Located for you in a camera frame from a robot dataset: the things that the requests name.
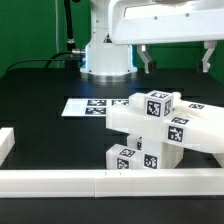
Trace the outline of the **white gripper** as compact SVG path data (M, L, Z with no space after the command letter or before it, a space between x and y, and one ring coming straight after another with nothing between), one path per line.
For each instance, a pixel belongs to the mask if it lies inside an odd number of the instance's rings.
M207 73L217 40L224 39L224 0L111 0L109 36L117 45L138 45L147 74L157 62L147 45L205 41L197 71Z

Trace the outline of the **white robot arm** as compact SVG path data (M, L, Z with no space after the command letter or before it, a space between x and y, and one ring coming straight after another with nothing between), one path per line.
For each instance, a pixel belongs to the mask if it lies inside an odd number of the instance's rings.
M224 0L90 0L91 39L85 47L85 77L107 81L137 71L132 47L147 73L154 62L147 46L204 43L198 69L206 73L216 43L224 40Z

